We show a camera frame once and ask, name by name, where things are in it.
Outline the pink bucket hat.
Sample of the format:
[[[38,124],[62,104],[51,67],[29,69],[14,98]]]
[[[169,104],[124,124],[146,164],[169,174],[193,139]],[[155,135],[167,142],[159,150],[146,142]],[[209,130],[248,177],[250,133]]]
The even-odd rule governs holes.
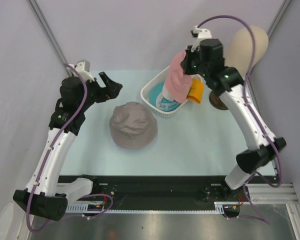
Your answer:
[[[193,81],[190,75],[184,74],[184,69],[181,67],[185,56],[186,52],[183,50],[172,59],[163,86],[178,103],[186,101]]]

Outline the grey beige bucket hat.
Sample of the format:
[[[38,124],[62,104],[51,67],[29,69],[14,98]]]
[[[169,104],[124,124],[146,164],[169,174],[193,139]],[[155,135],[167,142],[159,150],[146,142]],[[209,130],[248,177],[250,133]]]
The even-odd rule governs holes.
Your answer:
[[[116,106],[109,120],[113,142],[125,149],[142,149],[158,134],[157,120],[143,104],[131,101]]]

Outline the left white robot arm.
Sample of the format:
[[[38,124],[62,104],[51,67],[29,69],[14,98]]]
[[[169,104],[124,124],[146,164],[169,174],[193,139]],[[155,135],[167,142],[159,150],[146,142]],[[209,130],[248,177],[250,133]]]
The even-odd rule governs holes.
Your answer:
[[[95,78],[82,83],[74,75],[61,82],[61,97],[50,117],[46,146],[37,168],[25,189],[16,190],[13,195],[13,200],[27,215],[59,221],[69,204],[84,196],[90,200],[100,196],[98,178],[91,175],[80,175],[75,181],[57,190],[67,153],[86,119],[85,111],[95,103],[115,99],[123,87],[111,80],[105,72],[98,75],[104,87]]]

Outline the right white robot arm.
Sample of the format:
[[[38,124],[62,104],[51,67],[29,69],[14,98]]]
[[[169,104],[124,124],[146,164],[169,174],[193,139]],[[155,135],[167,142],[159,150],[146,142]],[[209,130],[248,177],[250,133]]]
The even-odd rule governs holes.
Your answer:
[[[226,66],[223,45],[217,38],[200,38],[185,50],[181,62],[186,75],[199,75],[206,85],[227,106],[237,122],[246,142],[247,150],[236,156],[236,166],[225,177],[221,196],[232,201],[239,189],[260,167],[275,159],[286,146],[283,137],[276,137],[248,99],[247,78],[242,78],[233,66]]]

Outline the beige mannequin head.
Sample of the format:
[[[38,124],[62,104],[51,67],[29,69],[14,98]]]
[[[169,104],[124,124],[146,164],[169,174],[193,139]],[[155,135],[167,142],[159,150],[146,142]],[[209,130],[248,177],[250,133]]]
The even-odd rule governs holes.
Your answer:
[[[265,55],[269,38],[266,31],[256,25],[250,25],[255,39],[255,54],[252,67]],[[237,31],[225,52],[225,65],[237,69],[243,79],[250,69],[253,42],[249,31],[244,27]]]

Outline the orange hat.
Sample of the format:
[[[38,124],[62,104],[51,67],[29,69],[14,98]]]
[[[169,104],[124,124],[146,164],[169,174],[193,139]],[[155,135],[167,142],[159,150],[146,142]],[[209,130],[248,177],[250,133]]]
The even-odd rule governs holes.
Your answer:
[[[194,77],[192,79],[192,84],[190,86],[186,99],[188,101],[200,104],[202,102],[204,88],[205,87],[203,82],[199,78]]]

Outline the white plastic basket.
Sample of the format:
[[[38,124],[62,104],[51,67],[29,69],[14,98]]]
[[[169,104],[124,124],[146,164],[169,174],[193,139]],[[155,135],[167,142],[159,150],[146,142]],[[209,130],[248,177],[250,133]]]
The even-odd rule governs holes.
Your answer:
[[[163,118],[173,117],[178,110],[180,110],[183,105],[187,102],[192,101],[194,103],[200,104],[202,100],[195,99],[194,96],[189,96],[190,99],[187,99],[184,103],[181,103],[178,107],[174,108],[171,111],[163,111],[156,106],[157,97],[161,94],[162,88],[164,86],[165,79],[168,75],[170,66],[168,65],[161,72],[159,72],[152,80],[150,80],[140,91],[140,97],[143,102],[148,105],[156,114]]]

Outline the teal hat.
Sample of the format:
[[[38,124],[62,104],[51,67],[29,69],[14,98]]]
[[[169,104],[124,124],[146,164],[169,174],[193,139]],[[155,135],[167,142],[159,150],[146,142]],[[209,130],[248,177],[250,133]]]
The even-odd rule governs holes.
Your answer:
[[[163,96],[164,83],[158,83],[149,92],[149,103],[163,112],[171,112],[177,109],[181,103],[177,101],[169,101]]]

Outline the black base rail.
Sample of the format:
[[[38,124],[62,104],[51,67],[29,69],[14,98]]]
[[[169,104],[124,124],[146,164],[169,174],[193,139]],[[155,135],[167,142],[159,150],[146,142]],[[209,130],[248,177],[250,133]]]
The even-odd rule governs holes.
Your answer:
[[[217,176],[96,176],[93,193],[112,196],[114,211],[208,211],[216,202],[237,203],[241,189],[231,190]]]

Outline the aluminium frame rail right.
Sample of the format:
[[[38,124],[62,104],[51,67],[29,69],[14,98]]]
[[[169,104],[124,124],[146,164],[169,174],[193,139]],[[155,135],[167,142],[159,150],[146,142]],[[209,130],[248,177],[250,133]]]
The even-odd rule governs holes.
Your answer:
[[[297,204],[296,195],[292,183],[284,183],[280,187],[272,187],[268,184],[248,184],[249,197],[254,204]]]

